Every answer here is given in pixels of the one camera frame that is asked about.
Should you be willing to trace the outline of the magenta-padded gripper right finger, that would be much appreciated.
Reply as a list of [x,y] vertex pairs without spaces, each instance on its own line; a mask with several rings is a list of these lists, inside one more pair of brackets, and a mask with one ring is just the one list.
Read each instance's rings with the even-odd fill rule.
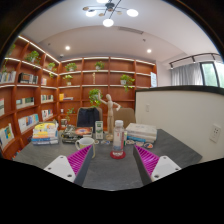
[[133,155],[144,185],[180,170],[168,156],[159,157],[139,146],[134,146]]

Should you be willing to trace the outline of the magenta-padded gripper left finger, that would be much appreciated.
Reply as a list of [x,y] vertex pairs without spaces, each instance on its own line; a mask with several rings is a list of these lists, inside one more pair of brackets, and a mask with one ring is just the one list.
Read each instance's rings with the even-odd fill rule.
[[90,145],[69,156],[58,156],[44,170],[82,186],[92,156],[93,146]]

